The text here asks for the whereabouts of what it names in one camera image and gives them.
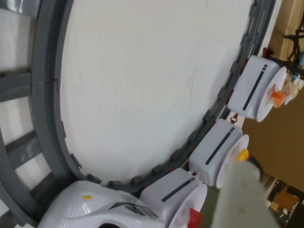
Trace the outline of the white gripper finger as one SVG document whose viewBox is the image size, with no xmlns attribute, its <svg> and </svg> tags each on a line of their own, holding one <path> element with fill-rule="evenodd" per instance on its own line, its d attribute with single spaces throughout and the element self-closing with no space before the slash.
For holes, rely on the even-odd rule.
<svg viewBox="0 0 304 228">
<path fill-rule="evenodd" d="M 219 193 L 212 228 L 279 227 L 266 206 L 262 175 L 262 167 L 254 157 L 232 162 Z"/>
</svg>

